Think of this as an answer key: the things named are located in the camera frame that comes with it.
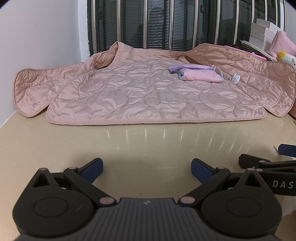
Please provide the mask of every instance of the purple cloth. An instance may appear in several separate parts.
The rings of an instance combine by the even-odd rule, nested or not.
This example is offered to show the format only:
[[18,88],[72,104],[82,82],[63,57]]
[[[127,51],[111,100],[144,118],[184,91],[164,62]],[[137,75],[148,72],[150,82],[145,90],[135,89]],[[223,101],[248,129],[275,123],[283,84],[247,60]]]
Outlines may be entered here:
[[175,70],[179,70],[179,69],[208,69],[208,70],[214,70],[213,67],[210,67],[210,66],[207,66],[207,65],[200,65],[200,64],[172,65],[172,66],[169,66],[169,68],[168,68],[168,70],[171,73],[174,72]]
[[221,83],[223,77],[217,74],[214,68],[200,64],[183,64],[169,66],[168,70],[171,73],[179,74],[180,80],[202,80],[206,82]]

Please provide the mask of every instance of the metal bar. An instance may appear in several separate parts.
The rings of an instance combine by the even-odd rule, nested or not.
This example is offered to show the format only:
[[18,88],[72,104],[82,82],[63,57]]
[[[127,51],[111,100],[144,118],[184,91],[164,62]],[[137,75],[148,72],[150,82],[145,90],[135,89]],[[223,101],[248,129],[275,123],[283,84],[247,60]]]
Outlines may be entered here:
[[265,6],[265,20],[267,20],[267,0],[264,0],[264,6]]
[[167,1],[163,1],[163,27],[162,27],[162,48],[165,49],[167,43],[166,43],[166,29],[168,28],[168,25],[167,25],[167,22],[166,22],[166,19],[167,19],[167,9],[169,7],[169,11],[170,11],[170,3],[168,3]]
[[170,18],[169,18],[169,27],[168,27],[168,49],[172,50],[173,48],[173,31],[174,31],[174,0],[170,0]]
[[192,37],[192,48],[196,47],[197,30],[198,30],[198,17],[199,17],[199,0],[194,2],[194,23],[193,23],[193,37]]
[[252,23],[254,22],[255,18],[255,0],[252,0]]
[[218,35],[219,35],[219,25],[220,25],[220,12],[221,12],[221,0],[217,0],[216,5],[216,30],[215,30],[215,42],[218,43]]
[[96,43],[96,0],[91,1],[91,32],[93,37],[94,54],[98,52]]
[[147,48],[148,0],[143,0],[143,48]]
[[116,0],[117,41],[121,42],[121,0]]
[[276,26],[278,25],[278,20],[279,20],[279,10],[278,10],[278,3],[277,3],[277,0],[274,0],[275,1],[275,8],[276,8]]
[[286,0],[284,0],[284,31],[287,30],[287,10],[286,10]]
[[239,27],[239,0],[237,0],[236,9],[235,9],[235,28],[234,28],[233,44],[237,42],[238,27]]
[[103,0],[97,0],[99,2],[98,6],[98,15],[100,19],[98,20],[98,29],[99,29],[99,51],[105,51],[104,43],[104,19],[103,19]]

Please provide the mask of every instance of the stack of boxes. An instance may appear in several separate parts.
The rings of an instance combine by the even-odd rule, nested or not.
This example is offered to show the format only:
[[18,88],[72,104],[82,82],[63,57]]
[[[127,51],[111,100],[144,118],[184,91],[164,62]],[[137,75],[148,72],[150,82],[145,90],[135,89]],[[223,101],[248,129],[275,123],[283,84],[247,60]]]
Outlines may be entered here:
[[273,23],[257,18],[256,23],[251,24],[249,43],[266,51],[269,49],[277,30],[281,31],[281,29]]

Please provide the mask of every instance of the pink pillow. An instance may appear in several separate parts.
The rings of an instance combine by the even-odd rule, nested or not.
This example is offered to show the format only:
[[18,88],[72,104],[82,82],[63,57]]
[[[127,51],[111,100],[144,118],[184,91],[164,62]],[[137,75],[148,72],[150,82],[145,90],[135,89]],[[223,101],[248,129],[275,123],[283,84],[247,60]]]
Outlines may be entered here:
[[266,51],[276,58],[278,50],[283,50],[290,55],[296,55],[296,45],[282,31],[277,31],[269,49]]

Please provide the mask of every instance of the yellow pompom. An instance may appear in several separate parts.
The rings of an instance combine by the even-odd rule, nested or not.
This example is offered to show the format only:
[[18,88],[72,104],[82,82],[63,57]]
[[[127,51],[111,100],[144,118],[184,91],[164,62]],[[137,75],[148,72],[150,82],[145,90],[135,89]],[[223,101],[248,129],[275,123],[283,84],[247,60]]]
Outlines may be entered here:
[[276,55],[276,60],[277,61],[283,61],[283,58],[284,58],[284,56],[286,55],[287,53],[285,52],[285,51],[283,51],[283,50],[279,50],[278,52],[277,52],[277,55]]

